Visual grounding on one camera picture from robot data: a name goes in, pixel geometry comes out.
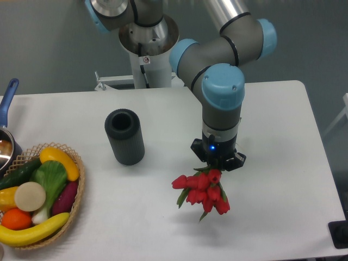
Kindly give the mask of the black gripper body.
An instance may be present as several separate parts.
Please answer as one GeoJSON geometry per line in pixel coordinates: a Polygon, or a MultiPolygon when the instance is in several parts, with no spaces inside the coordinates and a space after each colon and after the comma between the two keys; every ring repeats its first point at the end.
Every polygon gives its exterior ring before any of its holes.
{"type": "Polygon", "coordinates": [[[237,135],[227,141],[217,141],[202,133],[203,147],[208,153],[208,165],[222,165],[225,160],[231,159],[236,152],[237,135]]]}

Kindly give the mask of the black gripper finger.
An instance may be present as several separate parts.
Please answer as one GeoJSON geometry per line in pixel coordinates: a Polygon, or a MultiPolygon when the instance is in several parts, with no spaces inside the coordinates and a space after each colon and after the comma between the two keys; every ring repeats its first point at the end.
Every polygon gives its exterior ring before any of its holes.
{"type": "Polygon", "coordinates": [[[235,152],[231,159],[225,160],[222,163],[223,171],[233,171],[244,166],[246,160],[246,155],[235,152]]]}
{"type": "Polygon", "coordinates": [[[208,153],[204,149],[203,141],[201,139],[194,139],[190,148],[201,162],[208,161],[208,153]]]}

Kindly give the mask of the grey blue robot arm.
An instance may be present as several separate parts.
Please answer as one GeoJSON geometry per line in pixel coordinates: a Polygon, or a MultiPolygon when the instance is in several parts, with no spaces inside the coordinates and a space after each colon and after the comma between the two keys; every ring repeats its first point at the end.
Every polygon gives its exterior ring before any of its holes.
{"type": "Polygon", "coordinates": [[[181,79],[202,105],[202,137],[191,149],[211,167],[232,171],[246,157],[235,148],[245,78],[240,65],[272,53],[274,26],[252,17],[243,1],[205,1],[218,38],[204,44],[179,39],[162,1],[86,1],[96,27],[118,30],[137,89],[164,88],[181,79]]]}

